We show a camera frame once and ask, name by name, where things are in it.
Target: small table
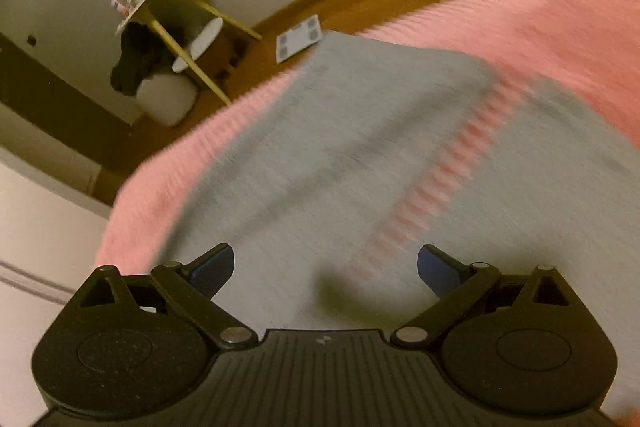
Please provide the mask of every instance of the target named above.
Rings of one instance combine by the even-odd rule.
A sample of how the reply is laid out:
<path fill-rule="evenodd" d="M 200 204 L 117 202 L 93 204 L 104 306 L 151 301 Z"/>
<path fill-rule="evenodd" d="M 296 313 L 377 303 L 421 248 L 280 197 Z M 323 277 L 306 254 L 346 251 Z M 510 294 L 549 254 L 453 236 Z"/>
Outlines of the small table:
<path fill-rule="evenodd" d="M 223 14 L 212 5 L 208 4 L 203 0 L 184 0 L 187 3 L 193 4 L 204 11 L 207 11 L 213 14 L 216 17 L 220 17 L 222 20 L 226 21 L 228 24 L 235 26 L 239 30 L 242 30 L 244 33 L 252 36 L 254 39 L 261 40 L 262 36 L 258 33 L 254 32 L 248 26 L 243 25 L 242 23 L 232 19 L 231 17 Z M 152 12 L 153 10 L 153 1 L 143 0 L 138 6 L 135 7 L 129 14 L 129 16 L 124 20 L 122 24 L 118 27 L 118 31 L 116 32 L 119 35 L 123 29 L 129 24 L 131 21 L 139 22 L 141 24 L 145 24 L 152 31 L 154 31 L 166 44 L 166 46 L 178 57 L 184 60 L 188 67 L 205 83 L 209 88 L 222 100 L 226 105 L 231 104 L 231 100 L 229 97 L 220 89 L 216 83 L 209 78 L 207 73 L 205 73 L 199 65 L 196 64 L 195 60 L 191 58 L 191 55 L 185 51 L 180 44 L 169 34 L 169 32 L 162 26 L 162 24 L 158 21 L 156 16 Z"/>

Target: knit fabric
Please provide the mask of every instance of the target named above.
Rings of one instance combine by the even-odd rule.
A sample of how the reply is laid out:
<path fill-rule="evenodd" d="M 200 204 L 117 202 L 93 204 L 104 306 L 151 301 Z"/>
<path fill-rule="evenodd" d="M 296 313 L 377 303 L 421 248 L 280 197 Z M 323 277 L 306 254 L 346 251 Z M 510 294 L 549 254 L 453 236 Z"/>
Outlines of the knit fabric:
<path fill-rule="evenodd" d="M 554 78 L 640 146 L 639 22 L 640 0 L 450 0 L 362 36 L 476 55 L 512 85 L 539 75 Z M 287 71 L 273 77 L 141 165 L 118 194 L 97 264 L 115 264 L 123 273 L 147 270 L 204 170 L 270 107 L 295 75 Z M 511 98 L 502 97 L 503 107 L 493 114 L 486 107 L 494 102 L 482 106 L 474 121 L 485 127 L 484 137 L 500 125 L 501 111 L 508 112 Z M 487 144 L 486 139 L 469 142 L 463 136 L 456 142 L 463 145 L 458 152 L 463 166 L 472 166 L 467 157 Z M 433 185 L 427 174 L 424 183 Z M 438 204 L 446 204 L 452 188 L 438 192 Z M 430 213 L 423 212 L 421 219 Z M 394 213 L 390 221 L 398 216 L 402 213 Z M 367 269 L 363 254 L 352 273 Z"/>
<path fill-rule="evenodd" d="M 327 33 L 287 92 L 198 182 L 158 262 L 232 245 L 234 275 L 215 302 L 259 335 L 402 324 L 430 294 L 413 253 L 374 284 L 376 299 L 400 310 L 384 324 L 342 320 L 334 308 L 344 312 L 344 301 L 319 302 L 318 283 L 360 253 L 494 84 L 495 72 L 469 55 Z"/>
<path fill-rule="evenodd" d="M 617 417 L 640 406 L 640 151 L 557 83 L 536 87 L 419 245 L 508 274 L 557 266 L 615 347 L 602 408 Z"/>

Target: white stool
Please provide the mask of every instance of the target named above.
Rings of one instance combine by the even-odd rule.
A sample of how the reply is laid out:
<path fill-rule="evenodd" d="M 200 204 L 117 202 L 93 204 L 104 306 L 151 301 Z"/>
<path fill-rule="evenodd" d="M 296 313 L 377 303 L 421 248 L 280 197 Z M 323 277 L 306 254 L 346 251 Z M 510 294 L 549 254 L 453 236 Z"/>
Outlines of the white stool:
<path fill-rule="evenodd" d="M 185 51 L 194 62 L 213 78 L 218 78 L 218 75 L 225 70 L 228 73 L 234 70 L 230 64 L 235 54 L 234 44 L 223 30 L 223 26 L 224 22 L 220 17 L 210 20 L 200 34 L 185 46 Z M 174 73 L 185 72 L 197 84 L 201 83 L 200 78 L 193 74 L 187 63 L 180 57 L 175 59 L 173 70 Z"/>
<path fill-rule="evenodd" d="M 198 87 L 184 74 L 156 73 L 138 87 L 136 100 L 142 110 L 165 127 L 178 125 L 198 97 Z"/>

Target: gray blanket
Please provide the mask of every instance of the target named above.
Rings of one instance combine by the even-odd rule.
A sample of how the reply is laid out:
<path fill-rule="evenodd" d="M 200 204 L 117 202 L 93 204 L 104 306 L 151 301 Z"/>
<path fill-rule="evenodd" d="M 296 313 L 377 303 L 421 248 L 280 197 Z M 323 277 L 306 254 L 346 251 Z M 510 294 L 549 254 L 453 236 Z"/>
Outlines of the gray blanket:
<path fill-rule="evenodd" d="M 367 296 L 392 316 L 342 313 L 350 303 L 326 302 L 318 284 L 367 244 L 493 81 L 467 55 L 328 34 L 288 91 L 204 176 L 162 259 L 186 263 L 232 245 L 236 270 L 214 300 L 259 332 L 401 324 L 433 299 L 415 251 Z"/>
<path fill-rule="evenodd" d="M 618 353 L 604 410 L 640 407 L 640 153 L 589 107 L 545 84 L 425 240 L 503 272 L 558 266 Z"/>

